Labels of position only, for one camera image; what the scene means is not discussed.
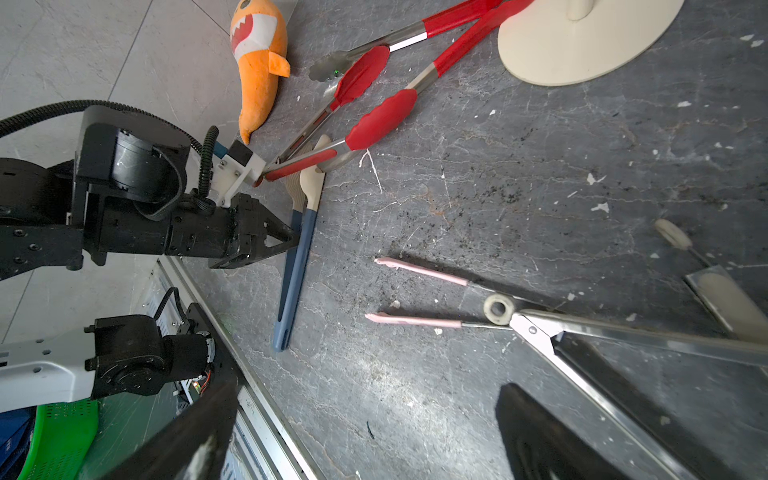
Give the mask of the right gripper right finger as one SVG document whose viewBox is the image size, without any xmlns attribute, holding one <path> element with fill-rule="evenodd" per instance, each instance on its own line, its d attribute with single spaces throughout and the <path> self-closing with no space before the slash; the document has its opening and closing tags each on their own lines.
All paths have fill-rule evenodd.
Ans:
<svg viewBox="0 0 768 480">
<path fill-rule="evenodd" d="M 501 387 L 495 415 L 516 479 L 624 479 L 520 385 Z"/>
</svg>

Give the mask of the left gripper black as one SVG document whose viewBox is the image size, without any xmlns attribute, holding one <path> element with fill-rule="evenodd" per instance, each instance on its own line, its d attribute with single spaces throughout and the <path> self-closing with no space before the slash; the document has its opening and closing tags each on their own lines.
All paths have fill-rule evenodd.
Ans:
<svg viewBox="0 0 768 480">
<path fill-rule="evenodd" d="M 189 200 L 154 221 L 117 197 L 89 199 L 89 254 L 99 265 L 110 253 L 204 258 L 211 269 L 236 269 L 284 253 L 299 234 L 258 200 L 235 195 L 229 208 L 206 215 Z"/>
</svg>

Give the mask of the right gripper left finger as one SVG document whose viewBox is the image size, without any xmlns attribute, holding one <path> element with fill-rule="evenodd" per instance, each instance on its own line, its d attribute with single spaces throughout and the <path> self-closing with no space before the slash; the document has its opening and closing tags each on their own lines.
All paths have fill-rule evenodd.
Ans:
<svg viewBox="0 0 768 480">
<path fill-rule="evenodd" d="M 106 479 L 218 479 L 238 408 L 238 387 L 218 385 L 108 472 Z"/>
</svg>

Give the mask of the blue handle cream tongs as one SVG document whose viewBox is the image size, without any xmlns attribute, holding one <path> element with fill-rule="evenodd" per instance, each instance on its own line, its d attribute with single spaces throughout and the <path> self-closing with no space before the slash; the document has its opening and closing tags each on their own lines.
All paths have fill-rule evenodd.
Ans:
<svg viewBox="0 0 768 480">
<path fill-rule="evenodd" d="M 296 180 L 286 186 L 294 195 L 296 186 L 303 196 L 294 198 L 291 226 L 299 229 L 299 243 L 286 254 L 278 319 L 274 325 L 272 347 L 276 352 L 287 349 L 303 286 L 310 247 L 315 231 L 325 172 L 318 166 L 302 170 Z"/>
</svg>

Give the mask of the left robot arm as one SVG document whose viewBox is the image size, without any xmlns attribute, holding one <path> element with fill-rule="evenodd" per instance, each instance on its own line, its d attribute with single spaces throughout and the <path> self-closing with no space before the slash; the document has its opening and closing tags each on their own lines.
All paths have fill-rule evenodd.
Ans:
<svg viewBox="0 0 768 480">
<path fill-rule="evenodd" d="M 10 135 L 41 122 L 82 117 L 72 160 L 44 168 L 1 162 L 1 276 L 41 267 L 104 265 L 111 253 L 204 258 L 236 269 L 296 246 L 297 231 L 253 197 L 226 206 L 211 196 L 218 130 L 198 141 L 135 107 L 71 100 L 1 122 Z M 151 396 L 166 384 L 208 375 L 211 336 L 165 335 L 157 315 L 99 318 L 55 338 L 1 350 L 3 412 L 96 400 L 121 393 Z"/>
</svg>

